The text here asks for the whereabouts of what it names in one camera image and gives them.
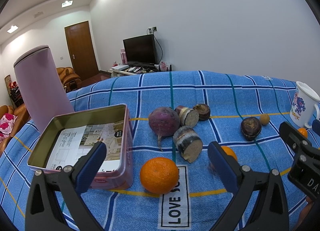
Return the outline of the person's hand holding gripper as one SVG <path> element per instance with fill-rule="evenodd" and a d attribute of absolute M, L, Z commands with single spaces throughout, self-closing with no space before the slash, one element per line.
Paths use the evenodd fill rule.
<path fill-rule="evenodd" d="M 306 197 L 306 202 L 307 205 L 304 207 L 304 209 L 300 212 L 297 227 L 303 222 L 303 220 L 306 218 L 307 214 L 311 210 L 313 206 L 313 200 L 309 198 L 308 196 Z"/>

